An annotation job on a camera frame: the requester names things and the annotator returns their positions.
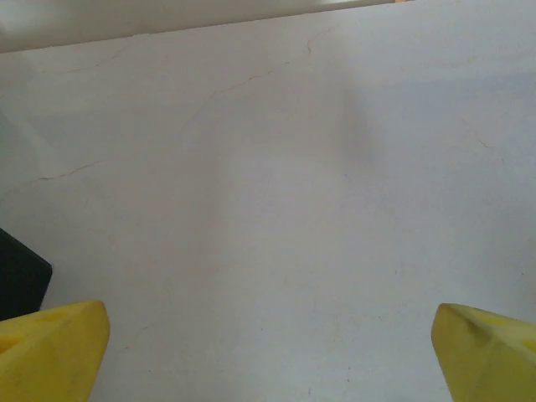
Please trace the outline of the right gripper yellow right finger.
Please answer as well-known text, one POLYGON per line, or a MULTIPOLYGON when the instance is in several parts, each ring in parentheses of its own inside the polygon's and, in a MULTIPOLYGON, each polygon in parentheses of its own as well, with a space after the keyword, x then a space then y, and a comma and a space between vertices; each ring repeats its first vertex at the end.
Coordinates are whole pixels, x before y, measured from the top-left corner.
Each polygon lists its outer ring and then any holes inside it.
POLYGON ((536 324, 442 303, 430 336, 453 402, 536 402, 536 324))

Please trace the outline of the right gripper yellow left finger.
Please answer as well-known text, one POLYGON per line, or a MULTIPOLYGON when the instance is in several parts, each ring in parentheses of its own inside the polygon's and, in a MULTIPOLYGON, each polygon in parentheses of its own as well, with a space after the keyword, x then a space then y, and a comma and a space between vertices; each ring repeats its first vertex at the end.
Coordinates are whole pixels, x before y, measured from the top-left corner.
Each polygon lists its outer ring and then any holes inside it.
POLYGON ((0 322, 0 402, 88 402, 110 337, 102 301, 0 322))

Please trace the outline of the starry night print black box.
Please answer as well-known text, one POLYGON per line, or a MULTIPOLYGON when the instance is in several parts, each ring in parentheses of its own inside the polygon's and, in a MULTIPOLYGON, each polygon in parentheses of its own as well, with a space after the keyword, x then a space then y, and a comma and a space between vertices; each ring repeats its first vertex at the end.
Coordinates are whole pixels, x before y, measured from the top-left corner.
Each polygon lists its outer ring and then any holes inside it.
POLYGON ((0 228, 0 321, 38 312, 52 265, 0 228))

